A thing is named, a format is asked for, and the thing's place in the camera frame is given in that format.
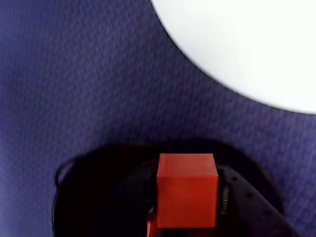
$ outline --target white circular object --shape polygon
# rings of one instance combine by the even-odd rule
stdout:
[[[315,0],[152,0],[208,75],[258,102],[316,112]]]

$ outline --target white plate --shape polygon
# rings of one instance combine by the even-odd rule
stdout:
[[[316,112],[315,0],[151,0],[187,57],[228,88]]]

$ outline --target blue fabric surface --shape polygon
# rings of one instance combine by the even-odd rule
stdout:
[[[0,1],[0,236],[52,235],[56,167],[108,142],[207,136],[256,159],[316,236],[316,118],[199,71],[149,0]]]

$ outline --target red plastic part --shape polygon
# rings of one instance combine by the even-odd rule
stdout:
[[[147,237],[155,237],[159,232],[157,214],[151,215],[147,221]]]
[[[212,154],[160,154],[159,228],[216,226],[218,174]]]

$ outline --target red block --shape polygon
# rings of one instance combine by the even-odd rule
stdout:
[[[218,174],[212,154],[160,154],[159,228],[216,226]]]

